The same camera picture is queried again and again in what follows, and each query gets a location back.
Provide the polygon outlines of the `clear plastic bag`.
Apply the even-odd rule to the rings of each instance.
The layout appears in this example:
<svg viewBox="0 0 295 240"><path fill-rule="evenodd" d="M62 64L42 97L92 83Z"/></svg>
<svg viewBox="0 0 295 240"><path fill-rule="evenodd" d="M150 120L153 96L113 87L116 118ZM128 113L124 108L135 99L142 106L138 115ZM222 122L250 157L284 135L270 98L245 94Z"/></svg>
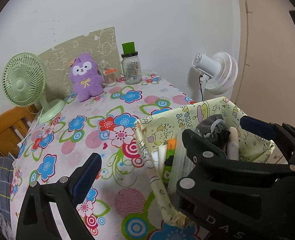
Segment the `clear plastic bag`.
<svg viewBox="0 0 295 240"><path fill-rule="evenodd" d="M184 145L178 145L175 150L169 185L167 187L167 192L169 194L175 193L177 182L186 177L192 171L194 166L195 164L186 155L186 148Z"/></svg>

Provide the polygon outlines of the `dark grey drawstring pouch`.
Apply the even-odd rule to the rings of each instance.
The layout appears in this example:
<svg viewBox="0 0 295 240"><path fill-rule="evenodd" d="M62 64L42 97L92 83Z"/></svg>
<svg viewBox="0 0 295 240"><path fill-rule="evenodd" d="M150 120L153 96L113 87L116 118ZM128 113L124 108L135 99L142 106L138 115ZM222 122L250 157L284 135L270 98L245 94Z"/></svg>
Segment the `dark grey drawstring pouch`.
<svg viewBox="0 0 295 240"><path fill-rule="evenodd" d="M223 147L230 136L229 128L221 114L209 116L198 124L195 131L217 147Z"/></svg>

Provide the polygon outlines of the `green orange packet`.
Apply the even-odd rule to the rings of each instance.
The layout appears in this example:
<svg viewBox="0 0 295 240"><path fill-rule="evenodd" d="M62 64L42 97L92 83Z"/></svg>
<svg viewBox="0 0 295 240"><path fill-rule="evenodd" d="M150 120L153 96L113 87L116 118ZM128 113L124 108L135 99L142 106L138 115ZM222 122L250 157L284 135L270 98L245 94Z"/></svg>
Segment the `green orange packet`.
<svg viewBox="0 0 295 240"><path fill-rule="evenodd" d="M176 141L177 141L176 139L169 139L167 141L164 168L162 173L162 180L166 184L169 183L169 179L171 175L173 159L174 159L175 149L176 149Z"/></svg>

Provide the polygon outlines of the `floral tablecloth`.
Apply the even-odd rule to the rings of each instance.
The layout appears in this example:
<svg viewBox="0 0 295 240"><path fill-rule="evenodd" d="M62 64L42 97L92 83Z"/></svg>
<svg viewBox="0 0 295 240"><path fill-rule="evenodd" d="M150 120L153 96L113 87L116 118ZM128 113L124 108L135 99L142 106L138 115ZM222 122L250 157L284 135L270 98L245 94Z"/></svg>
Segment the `floral tablecloth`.
<svg viewBox="0 0 295 240"><path fill-rule="evenodd" d="M53 120L33 124L14 164L10 185L11 228L16 230L21 205L32 181L54 183L70 176L91 153L102 168L77 212L95 239L203 239L198 225L185 229L163 222L144 163L137 152L137 119L162 113L193 100L155 73L137 85L119 79L102 95L80 102L65 99Z"/></svg>

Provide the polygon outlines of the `beige door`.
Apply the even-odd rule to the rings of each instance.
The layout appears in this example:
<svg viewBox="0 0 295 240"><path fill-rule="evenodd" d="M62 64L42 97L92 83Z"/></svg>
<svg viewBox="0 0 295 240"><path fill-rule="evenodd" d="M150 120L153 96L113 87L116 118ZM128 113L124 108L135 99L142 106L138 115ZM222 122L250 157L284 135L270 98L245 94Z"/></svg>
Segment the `beige door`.
<svg viewBox="0 0 295 240"><path fill-rule="evenodd" d="M295 127L295 25L289 0L239 0L239 77L232 99L246 114Z"/></svg>

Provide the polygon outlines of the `grey plaid pillow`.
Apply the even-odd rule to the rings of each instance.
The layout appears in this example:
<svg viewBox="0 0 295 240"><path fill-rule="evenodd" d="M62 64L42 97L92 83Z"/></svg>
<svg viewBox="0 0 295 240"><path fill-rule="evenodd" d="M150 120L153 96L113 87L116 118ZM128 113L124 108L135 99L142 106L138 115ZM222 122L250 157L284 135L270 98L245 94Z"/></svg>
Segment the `grey plaid pillow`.
<svg viewBox="0 0 295 240"><path fill-rule="evenodd" d="M0 212L10 214L10 186L13 179L13 158L0 157Z"/></svg>

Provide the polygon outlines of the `white standing fan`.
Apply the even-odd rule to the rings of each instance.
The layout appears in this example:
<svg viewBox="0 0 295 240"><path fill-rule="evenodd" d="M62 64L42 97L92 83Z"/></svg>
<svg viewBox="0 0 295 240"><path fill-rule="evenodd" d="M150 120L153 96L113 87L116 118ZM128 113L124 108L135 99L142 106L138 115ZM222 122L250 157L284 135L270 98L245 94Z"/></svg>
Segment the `white standing fan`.
<svg viewBox="0 0 295 240"><path fill-rule="evenodd" d="M207 90L212 95L223 95L233 86L238 76L236 60L228 53L220 51L211 57L198 53L192 66L200 72L199 88L202 101Z"/></svg>

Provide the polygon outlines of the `glass jar green lid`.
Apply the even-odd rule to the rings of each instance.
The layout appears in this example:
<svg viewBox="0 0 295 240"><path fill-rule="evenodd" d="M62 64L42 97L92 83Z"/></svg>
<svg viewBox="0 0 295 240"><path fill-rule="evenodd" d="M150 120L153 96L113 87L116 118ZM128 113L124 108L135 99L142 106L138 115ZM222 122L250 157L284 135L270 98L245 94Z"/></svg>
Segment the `glass jar green lid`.
<svg viewBox="0 0 295 240"><path fill-rule="evenodd" d="M127 85L136 85L142 81L141 63L139 61L138 52L135 49L134 42L126 42L122 44L123 53L122 69L125 83Z"/></svg>

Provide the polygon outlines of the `purple plush toy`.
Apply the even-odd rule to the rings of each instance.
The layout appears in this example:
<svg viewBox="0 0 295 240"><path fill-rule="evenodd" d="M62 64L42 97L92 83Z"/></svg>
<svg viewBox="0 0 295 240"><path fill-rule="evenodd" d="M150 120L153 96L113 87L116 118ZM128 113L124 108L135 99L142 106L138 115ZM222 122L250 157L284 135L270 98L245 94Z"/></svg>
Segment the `purple plush toy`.
<svg viewBox="0 0 295 240"><path fill-rule="evenodd" d="M97 63L89 53L78 56L70 66L69 79L80 102L103 93L104 78L98 73Z"/></svg>

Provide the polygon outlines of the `toothpick holder orange lid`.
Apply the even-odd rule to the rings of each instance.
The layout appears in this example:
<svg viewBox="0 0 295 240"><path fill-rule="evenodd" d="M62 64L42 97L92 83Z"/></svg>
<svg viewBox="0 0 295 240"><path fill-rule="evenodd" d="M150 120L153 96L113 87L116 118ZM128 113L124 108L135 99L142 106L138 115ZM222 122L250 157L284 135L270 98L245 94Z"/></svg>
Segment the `toothpick holder orange lid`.
<svg viewBox="0 0 295 240"><path fill-rule="evenodd" d="M104 70L103 76L107 87L111 87L117 83L116 73L117 70L114 68L108 68Z"/></svg>

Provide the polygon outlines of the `green desk fan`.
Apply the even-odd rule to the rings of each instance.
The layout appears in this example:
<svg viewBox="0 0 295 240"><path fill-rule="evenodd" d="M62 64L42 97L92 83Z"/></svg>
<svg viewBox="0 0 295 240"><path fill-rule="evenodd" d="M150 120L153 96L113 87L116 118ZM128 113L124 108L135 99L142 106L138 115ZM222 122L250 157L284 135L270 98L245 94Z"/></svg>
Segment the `green desk fan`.
<svg viewBox="0 0 295 240"><path fill-rule="evenodd" d="M41 59L32 53L19 53L8 61L2 87L5 97L15 106L28 107L39 102L41 124L52 120L65 106L62 99L47 101L45 69Z"/></svg>

